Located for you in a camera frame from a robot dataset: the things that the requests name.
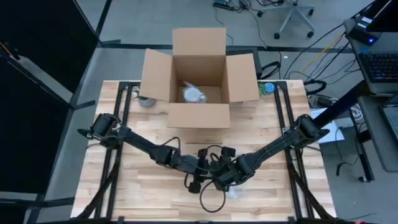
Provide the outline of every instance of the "concrete floor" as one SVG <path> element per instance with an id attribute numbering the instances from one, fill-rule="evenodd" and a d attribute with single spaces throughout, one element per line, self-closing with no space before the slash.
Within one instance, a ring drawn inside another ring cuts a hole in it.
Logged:
<path id="1" fill-rule="evenodd" d="M 317 30 L 311 39 L 306 37 L 309 28 L 293 17 L 281 33 L 280 40 L 274 40 L 274 33 L 277 32 L 286 16 L 284 13 L 274 12 L 268 12 L 262 18 L 258 18 L 260 34 L 267 45 L 307 47 L 324 33 L 341 24 L 344 19 L 357 13 L 369 2 L 371 1 L 302 0 L 300 4 L 315 6 L 314 15 L 310 20 Z M 91 25 L 96 28 L 105 0 L 78 0 L 78 3 Z M 102 41 L 121 39 L 124 44 L 171 44 L 172 29 L 176 27 L 220 27 L 221 24 L 216 21 L 215 10 L 211 4 L 212 0 L 113 0 L 100 39 Z M 253 8 L 260 9 L 261 7 L 253 1 Z M 222 9 L 216 11 L 218 19 L 224 22 L 228 28 L 228 34 L 233 37 L 234 45 L 263 45 L 258 36 L 254 16 L 249 11 L 240 14 Z M 342 32 L 343 28 L 338 29 L 314 47 L 326 47 Z M 337 47 L 345 43 L 346 40 L 343 39 Z M 164 52 L 171 53 L 171 50 L 164 50 Z M 281 53 L 283 76 L 298 53 Z M 259 55 L 263 65 L 279 59 L 277 52 L 260 52 Z M 316 55 L 316 53 L 304 53 L 290 70 L 301 71 Z M 79 102 L 97 100 L 103 80 L 140 80 L 143 59 L 144 50 L 96 49 L 87 69 L 87 77 Z M 352 54 L 340 55 L 321 77 L 337 71 L 353 59 Z M 343 75 L 344 73 L 340 72 L 326 80 L 333 82 Z M 48 79 L 51 85 L 50 78 L 43 74 L 38 76 Z M 338 98 L 362 79 L 361 72 L 352 73 L 341 82 L 328 86 L 322 94 Z M 79 110 L 73 115 L 46 199 L 74 197 L 84 160 L 84 148 L 87 144 L 87 140 L 79 136 L 76 130 L 87 128 L 94 118 L 94 113 L 95 107 L 90 107 Z M 347 129 L 344 133 L 346 140 L 341 142 L 343 156 L 347 161 L 353 161 L 356 157 L 353 132 Z M 395 213 L 398 210 L 398 201 L 391 196 L 395 195 L 398 189 L 398 174 L 386 173 L 380 165 L 371 142 L 367 142 L 365 146 L 376 177 L 376 181 L 370 184 L 358 182 L 358 177 L 363 175 L 360 162 L 352 167 L 343 167 L 340 176 L 337 177 L 335 169 L 340 159 L 336 147 L 332 143 L 321 145 L 337 215 L 347 219 L 375 213 L 362 220 L 396 223 L 398 218 L 395 218 Z M 13 198 L 15 195 L 9 194 L 8 197 Z M 65 220 L 70 216 L 71 209 L 72 206 L 42 209 L 39 221 Z"/>

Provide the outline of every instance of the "wooden tabletop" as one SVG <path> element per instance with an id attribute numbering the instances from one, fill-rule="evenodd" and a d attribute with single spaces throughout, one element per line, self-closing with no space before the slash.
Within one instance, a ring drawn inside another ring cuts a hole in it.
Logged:
<path id="1" fill-rule="evenodd" d="M 292 80 L 287 81 L 287 84 L 295 118 L 301 114 L 309 114 L 302 81 Z M 118 85 L 118 81 L 103 83 L 96 117 L 100 113 L 113 113 Z M 281 100 L 287 123 L 282 92 Z M 124 100 L 119 117 L 122 116 L 123 105 Z M 280 136 L 274 95 L 263 96 L 259 101 L 232 103 L 229 129 L 166 128 L 167 107 L 166 102 L 158 101 L 152 108 L 141 108 L 137 100 L 133 100 L 129 109 L 128 126 L 155 144 L 162 144 L 178 136 L 182 141 L 182 154 L 195 156 L 199 149 L 210 144 L 233 147 L 238 156 L 254 152 Z M 176 142 L 171 142 L 170 145 L 177 146 Z M 220 153 L 217 148 L 210 149 L 210 152 Z M 104 155 L 105 148 L 101 146 L 93 146 L 87 150 L 71 217 L 82 212 L 97 192 Z M 321 153 L 305 148 L 303 163 L 310 190 L 326 210 L 335 216 Z M 113 220 L 124 216 L 125 220 L 145 221 L 285 221 L 288 216 L 294 216 L 283 151 L 263 162 L 255 176 L 245 184 L 234 187 L 234 194 L 227 194 L 224 208 L 217 213 L 207 213 L 201 208 L 199 195 L 189 193 L 184 187 L 184 177 L 184 173 L 161 167 L 147 154 L 124 144 Z M 105 195 L 105 205 L 107 201 L 108 193 Z M 215 190 L 213 185 L 203 193 L 203 202 L 210 210 L 218 208 L 222 201 L 223 193 Z M 303 197 L 300 197 L 300 203 L 305 215 Z"/>

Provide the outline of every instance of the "cardboard box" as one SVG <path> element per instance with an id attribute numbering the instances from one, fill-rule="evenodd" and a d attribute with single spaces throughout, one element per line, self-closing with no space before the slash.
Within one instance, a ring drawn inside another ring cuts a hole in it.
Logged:
<path id="1" fill-rule="evenodd" d="M 173 30 L 173 53 L 145 52 L 140 95 L 170 102 L 168 127 L 229 128 L 229 103 L 259 99 L 252 54 L 226 56 L 225 28 Z M 183 81 L 206 103 L 184 103 Z"/>

